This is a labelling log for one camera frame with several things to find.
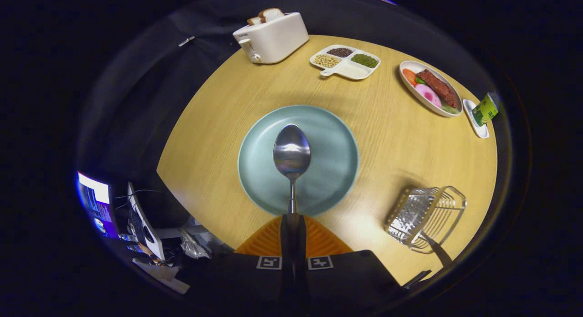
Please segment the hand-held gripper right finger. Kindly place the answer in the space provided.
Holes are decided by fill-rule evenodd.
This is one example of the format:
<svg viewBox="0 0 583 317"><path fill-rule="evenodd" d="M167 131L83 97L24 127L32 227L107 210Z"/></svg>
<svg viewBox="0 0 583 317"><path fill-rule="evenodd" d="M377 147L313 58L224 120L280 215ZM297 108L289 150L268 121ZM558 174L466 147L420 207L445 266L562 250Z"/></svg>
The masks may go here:
<svg viewBox="0 0 583 317"><path fill-rule="evenodd" d="M306 313L373 313L404 294L371 250L349 248L305 215L294 216L294 291Z"/></svg>

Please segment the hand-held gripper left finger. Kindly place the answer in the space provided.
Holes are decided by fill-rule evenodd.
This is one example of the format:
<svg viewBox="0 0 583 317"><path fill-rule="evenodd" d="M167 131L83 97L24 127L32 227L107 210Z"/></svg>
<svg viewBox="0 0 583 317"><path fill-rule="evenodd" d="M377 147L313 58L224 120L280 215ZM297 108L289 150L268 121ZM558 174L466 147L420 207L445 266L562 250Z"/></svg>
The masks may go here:
<svg viewBox="0 0 583 317"><path fill-rule="evenodd" d="M204 313L294 312L294 271L286 251L191 259L178 280L189 286L185 300Z"/></svg>

